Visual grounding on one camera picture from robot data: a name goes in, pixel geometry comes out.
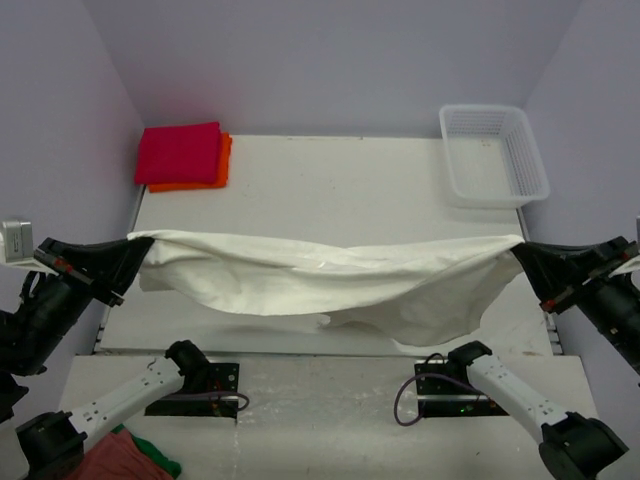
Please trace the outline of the white t shirt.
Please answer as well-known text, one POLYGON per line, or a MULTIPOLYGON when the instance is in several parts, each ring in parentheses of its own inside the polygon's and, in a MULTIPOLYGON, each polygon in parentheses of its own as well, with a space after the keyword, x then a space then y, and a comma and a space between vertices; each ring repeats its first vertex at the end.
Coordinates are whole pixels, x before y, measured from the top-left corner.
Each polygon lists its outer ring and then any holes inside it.
POLYGON ((343 248, 313 242, 180 230, 148 239, 142 288, 176 291, 207 308, 262 317, 324 314, 332 326, 367 324, 426 347, 477 330, 523 271, 519 235, 343 248))

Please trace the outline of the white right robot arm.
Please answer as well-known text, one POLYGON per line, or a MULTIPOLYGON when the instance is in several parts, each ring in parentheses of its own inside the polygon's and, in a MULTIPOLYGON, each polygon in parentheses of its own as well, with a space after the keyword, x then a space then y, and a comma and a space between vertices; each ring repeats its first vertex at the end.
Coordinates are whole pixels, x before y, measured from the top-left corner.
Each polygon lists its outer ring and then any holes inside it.
MULTIPOLYGON (((580 311, 632 371, 639 370, 639 288, 631 266, 639 245, 622 236, 602 243, 518 241, 509 262, 530 284, 541 310, 580 311)), ((636 479, 639 447, 605 420, 539 388, 480 341, 451 351, 446 380, 495 402, 526 432, 553 479, 636 479)))

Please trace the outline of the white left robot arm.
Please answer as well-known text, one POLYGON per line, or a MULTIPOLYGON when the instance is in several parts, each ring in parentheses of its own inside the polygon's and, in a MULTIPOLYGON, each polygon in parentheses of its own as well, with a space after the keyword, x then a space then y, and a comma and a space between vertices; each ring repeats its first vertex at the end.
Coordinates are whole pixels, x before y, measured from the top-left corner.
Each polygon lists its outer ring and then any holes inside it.
POLYGON ((47 358, 92 301, 122 304, 153 243, 150 237, 93 245, 48 238, 35 250, 35 260, 48 270, 29 272, 19 308, 1 314, 2 478, 62 479, 124 420, 169 395, 196 394, 206 385, 206 356, 182 340, 91 402, 15 423, 14 407, 29 391, 16 379, 45 372, 47 358))

